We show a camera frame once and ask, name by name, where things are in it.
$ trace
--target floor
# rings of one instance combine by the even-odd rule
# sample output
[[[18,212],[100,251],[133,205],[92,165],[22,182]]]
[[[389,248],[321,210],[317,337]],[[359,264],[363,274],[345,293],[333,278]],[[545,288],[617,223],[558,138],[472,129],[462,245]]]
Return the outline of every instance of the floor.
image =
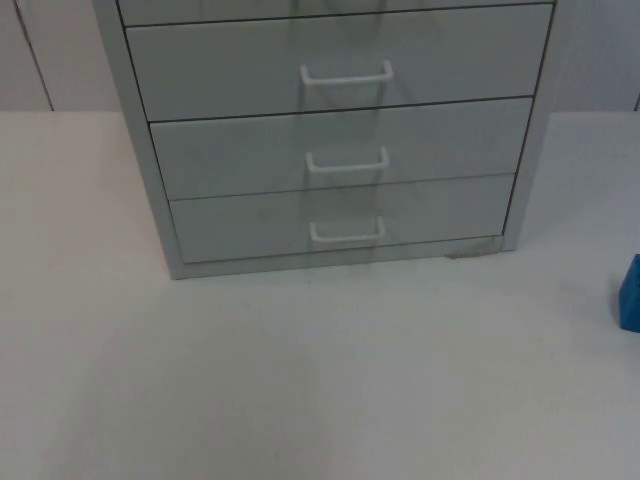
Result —
[[[117,114],[0,114],[3,480],[635,480],[640,115],[552,122],[516,253],[171,282]]]

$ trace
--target white drawer handle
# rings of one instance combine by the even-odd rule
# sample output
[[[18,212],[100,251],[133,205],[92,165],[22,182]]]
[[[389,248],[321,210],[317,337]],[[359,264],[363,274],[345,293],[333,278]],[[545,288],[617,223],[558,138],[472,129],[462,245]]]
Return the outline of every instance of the white drawer handle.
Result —
[[[377,218],[377,231],[371,235],[355,235],[353,237],[325,237],[318,233],[315,223],[309,224],[309,235],[315,243],[352,243],[352,242],[375,242],[387,236],[387,229],[384,226],[382,217]]]
[[[319,167],[316,165],[313,154],[307,153],[307,170],[309,173],[329,174],[329,173],[353,173],[368,172],[371,170],[386,170],[391,165],[389,152],[385,147],[380,149],[380,161],[366,165],[344,165],[339,167]]]
[[[306,65],[300,67],[300,76],[305,87],[333,87],[340,85],[362,85],[366,83],[386,83],[393,80],[395,73],[391,62],[382,62],[382,73],[379,75],[365,75],[362,77],[341,77],[341,78],[313,78]]]

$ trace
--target blue object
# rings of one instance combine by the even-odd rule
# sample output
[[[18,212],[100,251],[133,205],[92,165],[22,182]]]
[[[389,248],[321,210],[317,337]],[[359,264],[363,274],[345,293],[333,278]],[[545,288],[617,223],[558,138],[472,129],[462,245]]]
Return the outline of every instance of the blue object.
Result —
[[[620,326],[640,333],[640,255],[636,255],[620,288]]]

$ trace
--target white wall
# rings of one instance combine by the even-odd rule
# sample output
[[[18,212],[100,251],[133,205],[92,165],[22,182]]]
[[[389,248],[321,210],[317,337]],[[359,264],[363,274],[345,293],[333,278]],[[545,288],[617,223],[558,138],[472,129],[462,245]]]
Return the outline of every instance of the white wall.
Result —
[[[119,110],[91,0],[25,0],[25,5],[53,108]]]
[[[54,108],[118,110],[91,0],[28,1]],[[633,110],[640,93],[640,0],[579,3],[556,110]]]
[[[12,0],[0,0],[0,111],[49,110]]]
[[[556,110],[631,110],[639,93],[640,0],[580,0]]]

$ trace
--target drawer front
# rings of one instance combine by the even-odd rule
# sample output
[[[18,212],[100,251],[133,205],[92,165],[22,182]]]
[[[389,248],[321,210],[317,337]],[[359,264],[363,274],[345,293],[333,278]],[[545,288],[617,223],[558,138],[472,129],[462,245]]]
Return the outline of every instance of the drawer front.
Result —
[[[171,202],[186,263],[502,232],[513,175]]]
[[[171,200],[513,173],[531,100],[152,124]]]
[[[125,25],[149,25],[530,2],[531,0],[120,0],[120,8]]]
[[[128,36],[149,120],[180,120],[533,95],[550,13],[471,8]]]

